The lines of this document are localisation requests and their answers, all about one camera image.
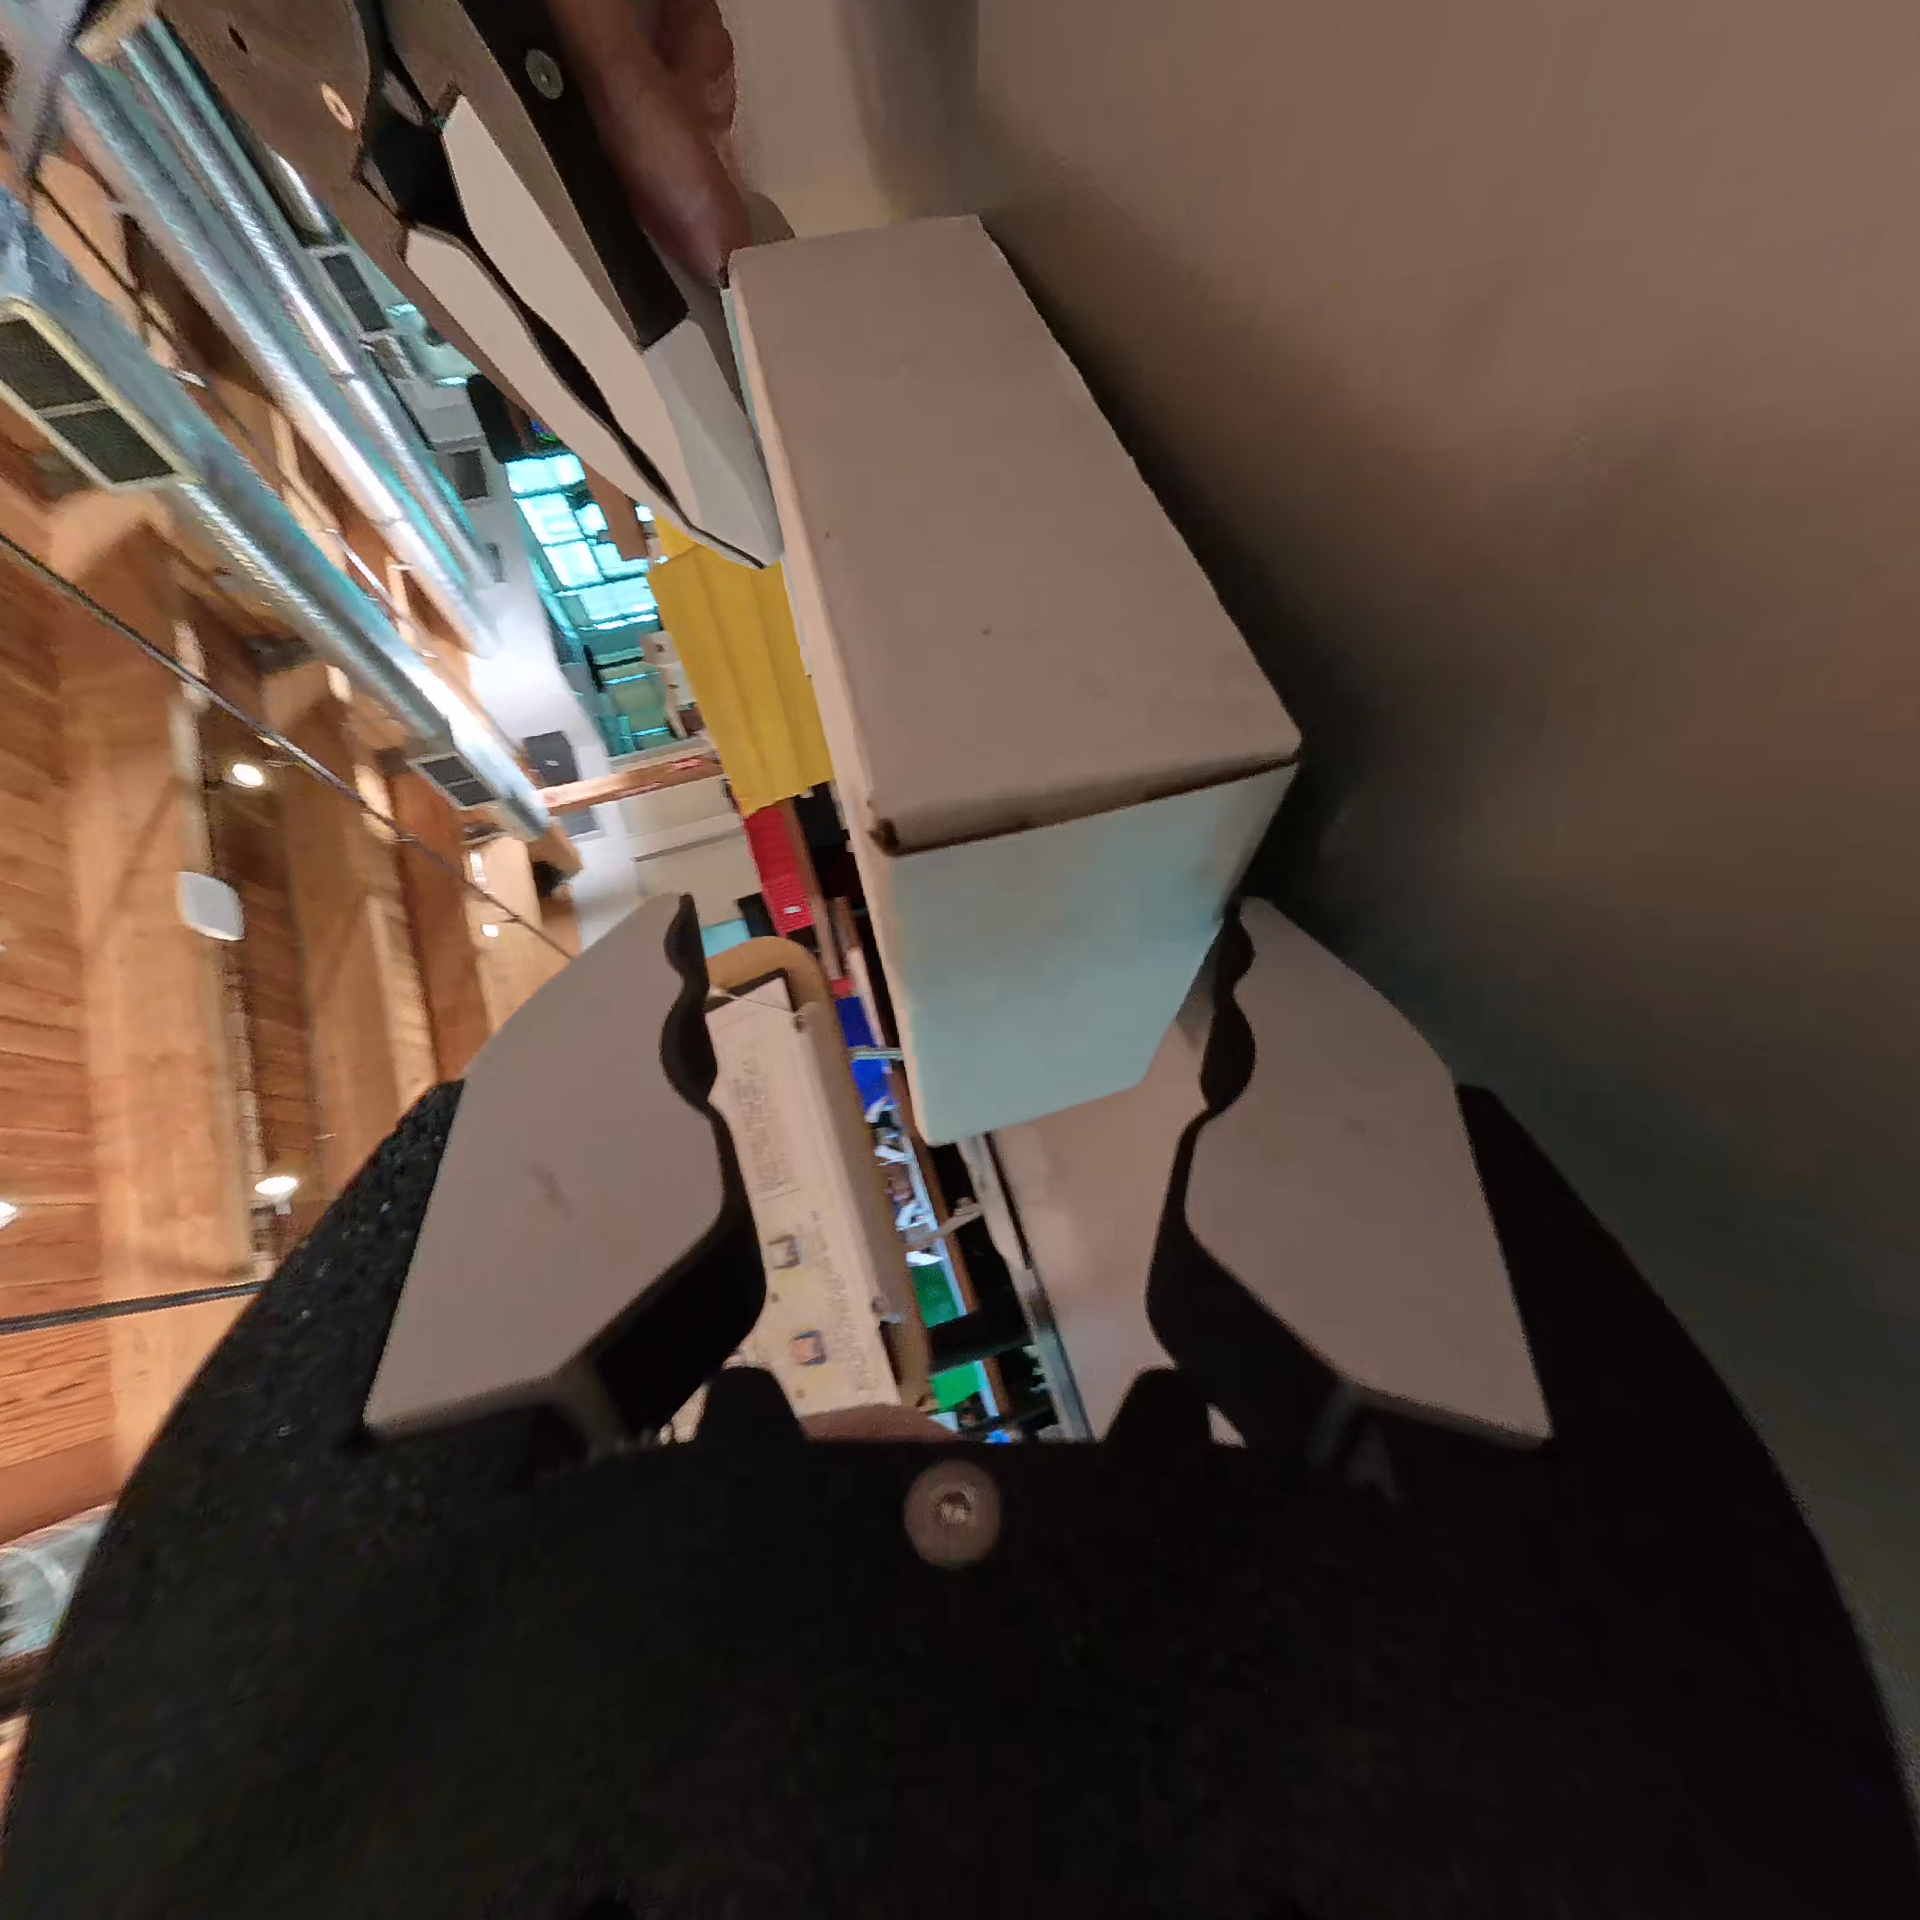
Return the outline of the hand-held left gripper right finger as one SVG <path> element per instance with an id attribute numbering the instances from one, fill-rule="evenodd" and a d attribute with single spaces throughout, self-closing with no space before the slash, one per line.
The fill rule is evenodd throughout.
<path id="1" fill-rule="evenodd" d="M 1553 1438 L 1457 1081 L 1275 906 L 1221 931 L 1203 1110 L 1168 1178 L 1148 1326 L 1256 1452 L 1339 1461 L 1375 1420 Z"/>

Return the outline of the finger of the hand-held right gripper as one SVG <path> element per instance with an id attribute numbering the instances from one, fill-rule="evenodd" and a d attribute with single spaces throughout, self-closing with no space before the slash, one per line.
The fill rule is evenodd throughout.
<path id="1" fill-rule="evenodd" d="M 583 465 L 634 500 L 665 502 L 665 481 L 623 433 L 581 357 L 472 245 L 434 227 L 404 227 L 401 258 L 499 388 L 515 393 Z"/>
<path id="2" fill-rule="evenodd" d="M 736 381 L 722 289 L 641 229 L 549 11 L 496 11 L 491 74 L 443 143 L 475 253 L 573 349 L 663 478 L 660 521 L 771 567 L 781 530 Z"/>

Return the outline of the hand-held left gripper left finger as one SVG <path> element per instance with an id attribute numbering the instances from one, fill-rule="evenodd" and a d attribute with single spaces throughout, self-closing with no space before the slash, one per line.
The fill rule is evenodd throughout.
<path id="1" fill-rule="evenodd" d="M 378 1439 L 508 1413 L 648 1450 L 765 1305 L 688 895 L 642 900 L 479 1052 L 367 1396 Z"/>

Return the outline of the yellow plastic bin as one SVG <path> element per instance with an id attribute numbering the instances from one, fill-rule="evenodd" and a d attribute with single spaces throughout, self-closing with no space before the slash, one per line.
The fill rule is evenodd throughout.
<path id="1" fill-rule="evenodd" d="M 832 780 L 785 567 L 745 567 L 657 521 L 649 586 L 740 814 Z"/>

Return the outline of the white cardboard box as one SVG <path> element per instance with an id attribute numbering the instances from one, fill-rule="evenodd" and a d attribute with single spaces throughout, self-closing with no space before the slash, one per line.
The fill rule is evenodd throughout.
<path id="1" fill-rule="evenodd" d="M 924 1139 L 1133 1089 L 1300 732 L 978 219 L 729 307 Z"/>

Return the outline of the person's right hand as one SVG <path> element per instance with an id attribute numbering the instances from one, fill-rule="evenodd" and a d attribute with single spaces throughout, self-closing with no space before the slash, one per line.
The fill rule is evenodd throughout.
<path id="1" fill-rule="evenodd" d="M 722 286 L 753 241 L 735 179 L 736 50 L 715 2 L 554 2 L 567 70 L 649 241 Z"/>

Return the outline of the tan board with instruction sheet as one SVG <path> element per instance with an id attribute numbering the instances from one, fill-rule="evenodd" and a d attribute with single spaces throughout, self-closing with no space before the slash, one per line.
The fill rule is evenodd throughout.
<path id="1" fill-rule="evenodd" d="M 907 1276 L 837 1002 L 815 956 L 760 937 L 709 959 L 712 1105 L 753 1205 L 765 1299 L 729 1357 L 803 1420 L 936 1410 Z"/>

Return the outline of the silver ceiling duct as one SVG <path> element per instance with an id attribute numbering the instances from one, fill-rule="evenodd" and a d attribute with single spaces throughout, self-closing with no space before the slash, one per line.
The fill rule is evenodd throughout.
<path id="1" fill-rule="evenodd" d="M 474 597 L 475 550 L 439 474 L 417 455 L 395 409 L 359 375 L 276 235 L 267 233 L 267 253 L 258 257 L 252 231 L 232 225 L 227 206 L 195 179 L 192 151 L 152 137 L 112 74 L 81 57 L 83 14 L 83 4 L 4 4 L 4 141 L 23 182 L 37 181 L 59 135 L 76 137 L 452 635 L 484 654 L 491 634 Z"/>

